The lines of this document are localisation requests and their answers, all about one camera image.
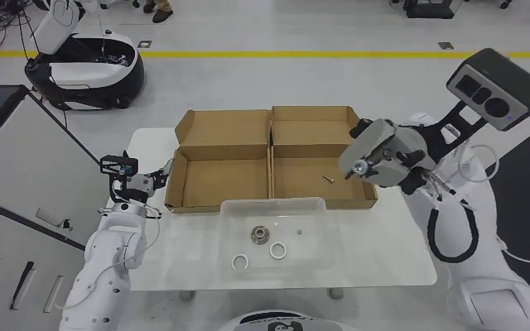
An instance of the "metal washer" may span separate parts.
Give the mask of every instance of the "metal washer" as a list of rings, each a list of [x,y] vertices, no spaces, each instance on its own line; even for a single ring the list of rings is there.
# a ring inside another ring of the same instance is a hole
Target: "metal washer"
[[[272,252],[272,249],[275,247],[275,246],[282,246],[283,247],[283,254],[278,256],[278,255],[274,255],[274,253]],[[281,260],[285,257],[285,255],[287,255],[287,246],[285,246],[285,244],[283,242],[275,242],[271,245],[271,248],[269,248],[268,250],[270,253],[271,253],[271,257],[275,260]]]
[[[234,255],[234,257],[232,257],[232,269],[237,270],[237,268],[235,267],[235,260],[238,257],[242,257],[243,259],[245,259],[245,267],[244,267],[244,269],[247,269],[248,268],[248,257],[246,255],[244,255],[244,254],[236,254],[236,255]]]

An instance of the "yellow floor line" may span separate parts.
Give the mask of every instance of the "yellow floor line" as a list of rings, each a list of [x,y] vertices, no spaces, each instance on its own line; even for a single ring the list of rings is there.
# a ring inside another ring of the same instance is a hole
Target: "yellow floor line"
[[[234,58],[234,59],[269,59],[269,58],[329,58],[329,59],[465,59],[473,51],[384,51],[384,50],[141,50],[144,58]],[[510,58],[530,58],[530,51],[504,52]],[[29,50],[27,55],[36,56],[36,51]],[[0,50],[0,57],[24,57],[23,50]]]

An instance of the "table leg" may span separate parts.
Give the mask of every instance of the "table leg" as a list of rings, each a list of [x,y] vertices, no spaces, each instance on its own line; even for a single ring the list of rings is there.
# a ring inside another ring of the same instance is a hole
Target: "table leg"
[[[182,290],[179,292],[179,299],[182,302],[190,302],[195,298],[196,290]]]
[[[332,300],[342,300],[345,297],[345,291],[342,287],[328,289],[328,295]]]

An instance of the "white table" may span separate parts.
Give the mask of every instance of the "white table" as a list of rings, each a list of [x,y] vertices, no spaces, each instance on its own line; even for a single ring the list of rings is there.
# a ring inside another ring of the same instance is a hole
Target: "white table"
[[[138,158],[139,172],[164,166],[178,147],[174,128],[142,128],[134,132],[128,154]],[[227,280],[218,268],[218,213],[173,214],[164,207],[165,189],[148,203],[165,211],[161,236],[145,253],[142,266],[131,271],[132,290],[232,290],[342,288],[432,285],[436,271],[422,233],[412,220],[398,189],[378,189],[370,210],[330,211],[340,240],[331,242],[338,260],[328,270],[296,279]],[[157,233],[148,220],[147,240]]]

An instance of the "cardboard box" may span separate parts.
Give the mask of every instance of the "cardboard box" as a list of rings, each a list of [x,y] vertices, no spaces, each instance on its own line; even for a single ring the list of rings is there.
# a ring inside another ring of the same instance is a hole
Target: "cardboard box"
[[[270,128],[269,110],[188,111],[175,129],[166,207],[216,212],[225,200],[271,198]]]
[[[272,197],[322,197],[328,209],[372,208],[378,198],[373,185],[345,180],[339,170],[358,121],[351,107],[273,107]]]

